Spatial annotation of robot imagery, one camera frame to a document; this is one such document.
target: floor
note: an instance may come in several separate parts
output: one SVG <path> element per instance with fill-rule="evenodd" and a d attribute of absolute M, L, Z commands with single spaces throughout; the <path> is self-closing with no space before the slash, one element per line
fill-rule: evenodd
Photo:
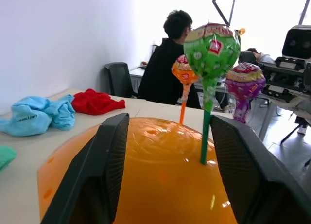
<path fill-rule="evenodd" d="M 247 116 L 247 124 L 259 134 L 267 107 L 260 107 L 262 99 L 253 100 L 252 109 Z M 307 128 L 305 136 L 294 132 L 283 145 L 281 140 L 296 126 L 296 115 L 291 116 L 291 111 L 277 108 L 270 123 L 264 145 L 289 169 L 302 187 L 311 194 L 311 165 L 304 167 L 311 158 L 311 128 Z"/>

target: desk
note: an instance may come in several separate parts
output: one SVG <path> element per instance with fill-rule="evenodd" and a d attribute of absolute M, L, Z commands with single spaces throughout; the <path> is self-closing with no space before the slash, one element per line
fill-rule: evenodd
<path fill-rule="evenodd" d="M 69 89 L 50 97 L 50 99 L 56 100 L 63 95 L 78 92 L 81 91 Z M 112 98 L 116 101 L 123 99 L 114 96 Z M 69 131 L 49 129 L 42 135 L 20 138 L 0 132 L 0 145 L 10 146 L 17 152 L 16 159 L 0 172 L 0 222 L 3 224 L 40 223 L 37 170 L 59 146 L 86 129 L 124 112 L 128 112 L 130 117 L 155 117 L 174 122 L 179 121 L 179 106 L 152 103 L 139 99 L 125 99 L 125 104 L 125 109 L 111 111 L 99 116 L 76 113 L 75 126 Z M 203 110 L 187 108 L 184 123 L 202 132 Z"/>
<path fill-rule="evenodd" d="M 140 85 L 140 81 L 141 81 L 141 79 L 142 79 L 142 77 L 144 75 L 144 72 L 145 72 L 145 70 L 143 70 L 141 68 L 137 68 L 137 69 L 134 69 L 134 70 L 130 71 L 130 76 L 131 76 L 131 81 L 132 81 L 132 84 L 133 84 L 133 89 L 136 92 L 138 91 L 138 88 L 139 88 L 139 85 Z M 203 90 L 202 81 L 201 80 L 197 81 L 194 84 L 194 87 L 196 89 L 198 89 L 198 90 Z M 222 83 L 220 86 L 217 86 L 216 87 L 216 91 L 217 92 L 227 92 L 227 90 L 225 88 L 225 84 Z M 262 94 L 260 94 L 258 97 L 259 98 L 266 98 Z M 269 127 L 269 124 L 271 122 L 272 115 L 273 115 L 273 113 L 275 111 L 275 108 L 276 108 L 276 105 L 274 103 L 270 102 L 269 106 L 268 106 L 268 110 L 267 110 L 266 116 L 264 118 L 263 124 L 262 124 L 261 129 L 260 129 L 260 133 L 259 133 L 259 138 L 262 141 L 264 140 L 264 138 L 266 136 L 266 133 L 268 131 L 268 127 Z"/>

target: lollipop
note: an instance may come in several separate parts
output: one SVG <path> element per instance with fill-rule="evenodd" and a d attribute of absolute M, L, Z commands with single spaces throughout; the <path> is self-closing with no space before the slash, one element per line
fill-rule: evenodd
<path fill-rule="evenodd" d="M 204 121 L 201 163 L 205 164 L 209 118 L 217 81 L 237 60 L 240 53 L 239 38 L 226 25 L 209 23 L 188 34 L 184 53 L 193 71 L 202 78 Z"/>
<path fill-rule="evenodd" d="M 192 71 L 184 55 L 177 58 L 172 66 L 172 73 L 183 84 L 183 96 L 181 97 L 181 113 L 179 119 L 179 123 L 183 124 L 190 87 L 192 83 L 195 83 L 198 80 L 198 76 Z"/>
<path fill-rule="evenodd" d="M 235 120 L 246 123 L 249 100 L 257 97 L 265 82 L 261 69 L 246 62 L 239 63 L 227 73 L 226 84 L 229 93 L 236 98 L 237 108 L 233 115 Z"/>

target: orange lollipop stick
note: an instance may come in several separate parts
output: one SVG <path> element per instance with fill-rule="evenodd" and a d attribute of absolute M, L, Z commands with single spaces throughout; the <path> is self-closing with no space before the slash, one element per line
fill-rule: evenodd
<path fill-rule="evenodd" d="M 186 103 L 189 95 L 191 85 L 198 80 L 198 76 L 192 71 L 188 61 L 184 55 L 178 57 L 172 66 L 172 73 L 183 84 L 183 95 L 181 97 L 181 112 L 179 123 L 184 123 Z"/>

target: man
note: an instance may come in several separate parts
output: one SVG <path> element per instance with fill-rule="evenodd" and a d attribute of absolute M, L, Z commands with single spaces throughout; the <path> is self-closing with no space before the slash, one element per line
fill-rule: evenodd
<path fill-rule="evenodd" d="M 183 86 L 172 74 L 172 65 L 184 54 L 184 41 L 191 30 L 192 19 L 182 10 L 172 11 L 165 23 L 167 40 L 152 54 L 138 89 L 138 98 L 175 105 L 182 96 Z M 191 86 L 187 107 L 201 109 L 198 94 Z"/>
<path fill-rule="evenodd" d="M 275 64 L 275 61 L 270 57 L 268 54 L 259 53 L 256 48 L 249 48 L 248 51 L 253 52 L 254 56 L 256 57 L 256 60 L 258 62 L 265 62 L 265 63 L 271 63 Z"/>

